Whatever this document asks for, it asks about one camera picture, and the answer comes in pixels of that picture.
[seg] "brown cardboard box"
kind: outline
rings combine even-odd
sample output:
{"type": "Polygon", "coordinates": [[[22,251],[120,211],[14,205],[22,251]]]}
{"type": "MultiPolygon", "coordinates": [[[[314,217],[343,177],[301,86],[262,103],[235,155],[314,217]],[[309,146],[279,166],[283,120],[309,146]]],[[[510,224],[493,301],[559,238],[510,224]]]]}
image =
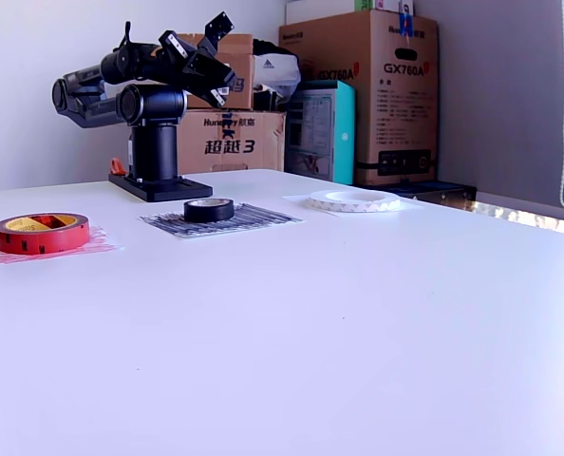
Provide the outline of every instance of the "brown cardboard box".
{"type": "Polygon", "coordinates": [[[179,124],[179,173],[266,168],[284,171],[280,112],[190,110],[179,124]]]}
{"type": "Polygon", "coordinates": [[[339,79],[356,88],[355,182],[384,185],[436,178],[438,26],[363,11],[280,29],[280,46],[301,61],[305,80],[339,79]]]}
{"type": "MultiPolygon", "coordinates": [[[[204,37],[203,34],[178,34],[178,37],[192,46],[204,37]]],[[[235,85],[229,89],[225,107],[228,109],[253,109],[254,56],[253,36],[250,34],[232,33],[218,43],[216,58],[229,65],[236,75],[235,85]]],[[[188,96],[189,108],[210,108],[210,105],[194,97],[188,96]]]]}

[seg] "black robotic arm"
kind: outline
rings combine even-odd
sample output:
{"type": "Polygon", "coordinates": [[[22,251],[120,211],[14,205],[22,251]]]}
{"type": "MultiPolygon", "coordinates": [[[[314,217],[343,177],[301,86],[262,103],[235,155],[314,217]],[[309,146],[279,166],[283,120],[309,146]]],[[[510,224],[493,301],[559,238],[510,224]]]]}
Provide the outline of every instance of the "black robotic arm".
{"type": "MultiPolygon", "coordinates": [[[[52,88],[52,101],[59,114],[67,116],[82,128],[128,122],[122,110],[126,90],[114,98],[106,98],[104,83],[117,85],[129,81],[150,80],[174,99],[183,100],[188,91],[213,107],[223,107],[225,98],[220,88],[231,87],[235,73],[215,56],[217,44],[234,26],[223,12],[205,28],[204,38],[193,47],[178,38],[172,30],[160,37],[160,46],[130,41],[130,23],[126,23],[122,42],[96,66],[65,75],[52,88]]],[[[184,106],[171,117],[182,117],[184,106]]]]}
{"type": "Polygon", "coordinates": [[[59,114],[82,128],[120,124],[132,127],[129,172],[112,166],[109,180],[146,201],[210,197],[213,189],[179,176],[177,124],[187,109],[187,92],[213,107],[223,107],[219,89],[232,87],[234,71],[215,58],[218,42],[234,26],[222,12],[206,26],[204,38],[191,46],[172,30],[160,46],[130,41],[126,23],[122,42],[101,63],[65,75],[54,83],[52,101],[59,114]],[[104,83],[130,84],[106,98],[104,83]]]}

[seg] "double-sided tape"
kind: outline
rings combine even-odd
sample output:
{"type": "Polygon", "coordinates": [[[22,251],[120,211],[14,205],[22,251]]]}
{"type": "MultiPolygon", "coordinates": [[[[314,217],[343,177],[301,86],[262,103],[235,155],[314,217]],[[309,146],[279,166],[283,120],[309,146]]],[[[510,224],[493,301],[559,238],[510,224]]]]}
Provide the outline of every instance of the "double-sided tape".
{"type": "Polygon", "coordinates": [[[7,254],[65,252],[89,239],[88,219],[77,214],[30,214],[0,221],[0,251],[7,254]]]}
{"type": "Polygon", "coordinates": [[[374,190],[324,191],[310,195],[315,209],[333,212],[386,212],[400,207],[400,198],[374,190]]]}

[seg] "white tape roll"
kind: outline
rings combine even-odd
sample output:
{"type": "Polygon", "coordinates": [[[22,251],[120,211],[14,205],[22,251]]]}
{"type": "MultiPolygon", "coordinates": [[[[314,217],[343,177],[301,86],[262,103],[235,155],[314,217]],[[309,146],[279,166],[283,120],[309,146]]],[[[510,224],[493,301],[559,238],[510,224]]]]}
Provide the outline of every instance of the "white tape roll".
{"type": "Polygon", "coordinates": [[[315,209],[333,212],[386,212],[400,207],[400,198],[374,190],[325,191],[310,195],[315,209]]]}

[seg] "teal box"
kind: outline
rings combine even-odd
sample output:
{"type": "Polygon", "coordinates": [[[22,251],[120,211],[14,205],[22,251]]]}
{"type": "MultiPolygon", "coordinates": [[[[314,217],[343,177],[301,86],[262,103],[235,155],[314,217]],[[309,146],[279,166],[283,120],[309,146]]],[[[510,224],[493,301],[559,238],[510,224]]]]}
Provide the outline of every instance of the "teal box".
{"type": "Polygon", "coordinates": [[[285,171],[352,185],[355,90],[341,81],[302,83],[287,111],[285,171]]]}

